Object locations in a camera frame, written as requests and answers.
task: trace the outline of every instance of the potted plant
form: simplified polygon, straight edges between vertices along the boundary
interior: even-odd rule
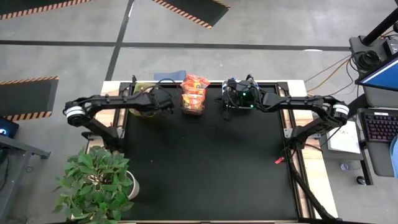
[[[99,146],[69,157],[65,175],[57,179],[57,189],[64,188],[67,193],[60,194],[54,212],[64,208],[67,218],[79,223],[117,223],[139,191],[137,180],[127,170],[128,162]]]

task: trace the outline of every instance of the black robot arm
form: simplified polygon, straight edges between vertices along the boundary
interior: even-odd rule
[[[95,119],[95,114],[101,110],[131,108],[139,111],[141,115],[151,114],[156,111],[168,110],[172,113],[174,103],[170,93],[161,88],[154,87],[151,91],[141,91],[132,96],[99,96],[79,98],[65,104],[63,110],[68,124],[89,129],[93,134],[99,135],[104,145],[110,151],[121,149],[121,138],[115,127],[106,127]]]
[[[233,108],[256,108],[265,113],[279,110],[311,110],[319,118],[305,126],[297,126],[289,137],[291,149],[303,149],[307,138],[313,134],[324,134],[333,128],[344,126],[348,119],[347,105],[332,96],[283,97],[267,93],[254,81],[251,75],[246,80],[229,79],[223,85],[223,116],[231,119]]]
[[[259,109],[263,112],[311,110],[319,116],[305,126],[297,126],[292,130],[288,141],[292,149],[303,149],[305,141],[313,134],[325,134],[344,126],[349,111],[346,104],[332,96],[282,97],[274,93],[264,93],[262,105]]]

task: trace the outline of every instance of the gray floor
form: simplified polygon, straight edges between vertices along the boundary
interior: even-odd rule
[[[94,0],[55,11],[0,21],[0,40],[102,41],[117,39],[128,0]],[[184,42],[211,44],[348,46],[348,38],[369,32],[396,4],[393,0],[224,0],[231,10],[212,30],[204,29],[150,0],[136,0],[125,42]],[[66,123],[64,103],[100,91],[112,47],[0,45],[1,80],[58,75],[54,114],[47,119],[19,122],[18,139],[52,152],[47,161],[33,159],[12,209],[16,223],[60,222],[51,210],[57,194],[55,177],[63,174],[67,156],[86,141],[81,129]],[[209,50],[122,48],[113,80],[153,79],[154,72],[186,70],[211,80],[245,77],[301,79],[327,68],[349,52],[297,50]],[[306,83],[316,86],[332,70]],[[313,93],[325,95],[347,85],[342,68]],[[337,95],[347,103],[356,98],[353,86]],[[396,223],[398,181],[374,174],[375,185],[357,185],[356,171],[343,172],[340,161],[326,160],[338,214],[345,220]]]

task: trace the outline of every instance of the yellow object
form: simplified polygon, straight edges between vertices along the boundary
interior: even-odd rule
[[[134,95],[136,93],[139,93],[140,91],[142,91],[145,88],[148,88],[150,86],[155,86],[155,84],[154,83],[136,83],[136,87],[134,88],[134,91],[133,91],[132,94]],[[132,113],[132,114],[134,114],[136,116],[143,116],[143,115],[141,115],[141,113],[138,110],[129,109],[129,111],[130,111],[130,113]]]

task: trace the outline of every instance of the monitor screen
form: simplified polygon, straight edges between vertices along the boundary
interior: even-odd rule
[[[393,59],[382,63],[379,68],[360,77],[356,83],[398,91],[398,57],[395,55]]]

